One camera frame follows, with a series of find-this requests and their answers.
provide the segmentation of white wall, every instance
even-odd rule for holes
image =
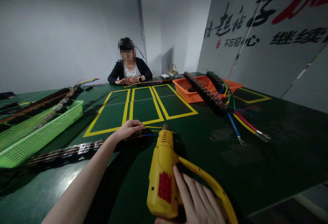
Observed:
[[[141,0],[147,64],[153,77],[162,74],[160,0]]]
[[[147,60],[151,61],[149,52],[155,52],[151,54],[161,68],[160,74],[167,72],[169,64],[175,64],[179,73],[196,71],[210,1],[141,0]]]
[[[144,52],[138,0],[0,0],[0,8],[0,92],[106,83],[122,37]]]
[[[256,1],[212,0],[208,20],[213,20],[213,28],[220,25],[221,17],[224,16],[229,2],[227,15],[232,17],[227,28],[230,31],[219,36],[216,35],[217,30],[213,29],[210,37],[204,39],[197,70],[199,72],[205,72],[205,69],[220,71],[220,76],[227,78],[238,55],[238,61],[230,80],[280,98],[307,64],[325,46],[325,39],[328,37],[328,4],[324,3],[325,0],[301,0],[300,4],[292,10],[294,15],[276,23],[274,19],[286,10],[294,0],[272,0],[269,3],[265,0],[259,8],[263,8],[268,3],[263,11],[273,10],[273,13],[262,24],[247,27],[247,22],[253,16],[261,15],[261,10],[257,10]],[[232,32],[234,22],[242,16],[240,13],[242,8],[246,19],[240,29]],[[310,32],[316,30],[321,30],[322,33],[313,40],[309,37]],[[245,43],[236,47],[226,44],[239,37],[242,39],[251,38],[251,44]],[[299,38],[303,39],[304,42],[297,42]],[[221,41],[221,44],[217,48],[218,41]],[[327,56],[327,49],[324,49],[307,69],[307,72],[283,98],[327,112],[325,105],[327,95],[324,91],[327,87],[328,77]]]

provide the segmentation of heat gun handle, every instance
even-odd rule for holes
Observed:
[[[178,157],[178,160],[189,170],[193,171],[196,175],[205,180],[206,183],[213,189],[214,193],[218,197],[216,201],[220,209],[222,210],[224,218],[228,220],[229,223],[238,224],[235,211],[233,210],[230,200],[224,192],[223,188],[220,186],[220,184],[204,170],[187,161],[186,159]]]

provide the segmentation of floor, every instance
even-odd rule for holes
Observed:
[[[322,184],[302,194],[264,210],[241,222],[242,224],[324,224],[328,223],[328,187]]]

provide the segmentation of heat gun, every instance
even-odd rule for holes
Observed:
[[[167,124],[164,124],[159,132],[151,161],[147,196],[147,206],[150,212],[167,219],[178,216],[178,206],[182,204],[182,199],[173,174],[173,166],[177,163],[182,163],[206,181],[217,196],[216,201],[226,223],[237,224],[236,214],[220,184],[201,168],[174,152],[173,135]]]

